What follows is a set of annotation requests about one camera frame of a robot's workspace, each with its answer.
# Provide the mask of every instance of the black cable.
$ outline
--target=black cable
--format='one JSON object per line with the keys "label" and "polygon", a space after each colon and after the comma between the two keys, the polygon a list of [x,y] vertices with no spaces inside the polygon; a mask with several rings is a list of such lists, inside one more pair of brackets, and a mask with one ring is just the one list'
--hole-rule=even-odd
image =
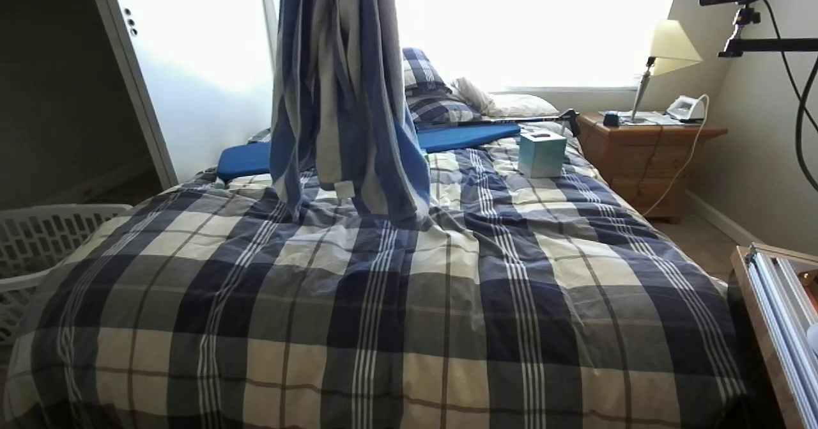
{"label": "black cable", "polygon": [[[781,39],[781,32],[778,29],[778,22],[775,21],[775,13],[772,12],[772,6],[769,5],[768,0],[762,0],[762,1],[764,1],[764,4],[765,4],[766,8],[768,8],[769,19],[772,20],[772,29],[775,30],[775,38]],[[787,54],[784,53],[783,51],[781,52],[781,59],[783,60],[783,68],[787,71],[787,77],[789,77],[789,84],[792,85],[792,91],[795,92],[795,97],[798,98],[798,100],[800,101],[801,100],[801,92],[798,91],[798,85],[796,85],[795,78],[792,76],[792,70],[790,70],[790,68],[789,68],[789,60],[787,59]],[[816,132],[818,132],[818,124],[815,123],[815,119],[812,118],[812,114],[810,114],[809,109],[805,109],[805,111],[806,111],[806,117],[809,118],[810,123],[812,123],[813,128],[815,129]]]}
{"label": "black cable", "polygon": [[815,57],[815,64],[812,65],[810,77],[807,77],[806,84],[804,84],[804,92],[798,102],[798,116],[795,117],[795,156],[798,158],[798,166],[801,167],[801,172],[806,176],[806,180],[810,182],[812,188],[818,191],[818,182],[810,173],[809,167],[804,161],[804,152],[801,144],[803,143],[803,129],[804,129],[804,113],[806,112],[806,100],[810,96],[810,89],[812,83],[815,81],[815,75],[818,74],[818,57]]}

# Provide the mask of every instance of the electrical cord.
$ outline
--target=electrical cord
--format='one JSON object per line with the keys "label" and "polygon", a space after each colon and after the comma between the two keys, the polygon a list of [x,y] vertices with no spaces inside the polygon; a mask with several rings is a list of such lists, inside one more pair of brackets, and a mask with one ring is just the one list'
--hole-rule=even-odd
{"label": "electrical cord", "polygon": [[[769,4],[768,0],[762,0],[766,8],[768,8],[769,12],[769,19],[772,21],[772,29],[775,30],[775,38],[781,39],[781,32],[778,29],[778,22],[775,20],[775,13],[772,12],[772,6]],[[792,70],[789,68],[789,60],[787,59],[787,54],[783,51],[780,52],[781,60],[783,61],[783,68],[787,71],[787,77],[789,77],[789,84],[792,86],[792,91],[795,92],[795,97],[798,98],[798,102],[801,102],[801,92],[798,91],[798,85],[795,83],[795,77],[792,76]],[[806,112],[806,117],[809,118],[810,123],[812,123],[813,128],[816,132],[818,132],[818,124],[815,124],[815,119],[812,118],[812,114],[810,114],[809,109],[804,109]]]}
{"label": "electrical cord", "polygon": [[[769,19],[772,20],[772,27],[775,30],[775,36],[781,39],[781,32],[778,29],[778,22],[775,21],[775,13],[772,12],[772,6],[769,4],[768,0],[762,1],[764,1],[766,8],[768,8]],[[815,181],[814,176],[812,176],[812,172],[810,172],[809,167],[806,166],[803,149],[804,114],[806,114],[806,117],[809,118],[810,123],[812,123],[813,129],[818,132],[818,125],[815,124],[812,114],[810,114],[809,109],[806,108],[806,100],[809,97],[810,90],[812,90],[812,82],[815,81],[815,74],[818,72],[818,57],[816,57],[815,64],[812,65],[812,71],[810,71],[810,75],[806,79],[803,93],[798,91],[798,85],[795,83],[795,78],[792,77],[792,70],[789,68],[786,53],[781,52],[781,59],[783,60],[783,67],[787,71],[789,83],[792,85],[792,91],[795,92],[795,96],[798,98],[798,112],[795,117],[795,156],[798,159],[798,167],[801,168],[801,172],[804,174],[810,186],[818,191],[818,182]]]}
{"label": "electrical cord", "polygon": [[684,162],[684,165],[681,166],[681,169],[679,169],[678,172],[676,172],[675,175],[673,175],[673,179],[670,180],[670,184],[667,185],[667,189],[665,189],[665,191],[662,193],[662,196],[660,196],[660,198],[658,198],[658,200],[653,205],[651,205],[651,207],[648,208],[648,210],[645,213],[642,214],[643,216],[648,216],[648,214],[654,211],[654,208],[656,208],[657,205],[660,204],[660,202],[664,201],[665,196],[667,196],[667,193],[670,192],[671,188],[673,187],[673,184],[675,184],[675,179],[679,178],[679,175],[681,175],[681,173],[684,172],[684,169],[687,169],[688,164],[690,164],[690,161],[693,160],[693,154],[695,154],[696,152],[696,143],[698,143],[698,136],[702,134],[704,124],[707,123],[707,111],[708,109],[710,109],[710,96],[707,93],[705,93],[698,99],[701,100],[702,98],[707,98],[707,105],[704,106],[704,119],[702,120],[702,124],[698,126],[696,137],[693,138],[693,146],[690,147],[690,154],[687,156],[687,160]]}

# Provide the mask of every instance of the white door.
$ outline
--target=white door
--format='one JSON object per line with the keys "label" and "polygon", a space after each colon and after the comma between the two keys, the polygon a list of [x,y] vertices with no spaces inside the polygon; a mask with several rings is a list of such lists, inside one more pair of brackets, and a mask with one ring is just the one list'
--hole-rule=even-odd
{"label": "white door", "polygon": [[164,144],[152,154],[166,181],[192,178],[216,165],[223,149],[270,126],[271,42],[263,0],[111,1],[120,15],[112,15],[113,23],[120,38],[127,31],[137,62],[134,70],[128,57],[130,71],[137,86],[141,75],[140,90],[147,92],[152,134],[146,138]]}

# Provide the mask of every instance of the laundry basket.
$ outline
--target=laundry basket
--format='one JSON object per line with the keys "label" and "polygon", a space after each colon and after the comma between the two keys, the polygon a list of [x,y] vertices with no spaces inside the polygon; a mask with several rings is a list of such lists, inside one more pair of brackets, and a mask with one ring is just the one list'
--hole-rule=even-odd
{"label": "laundry basket", "polygon": [[103,222],[130,205],[42,205],[0,211],[0,347],[11,345],[38,283]]}

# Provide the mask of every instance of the bright window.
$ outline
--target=bright window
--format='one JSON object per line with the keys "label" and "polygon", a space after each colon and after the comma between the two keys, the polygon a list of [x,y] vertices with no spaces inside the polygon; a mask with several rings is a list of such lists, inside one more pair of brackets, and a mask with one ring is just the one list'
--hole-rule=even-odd
{"label": "bright window", "polygon": [[673,0],[397,0],[403,47],[486,90],[634,86]]}

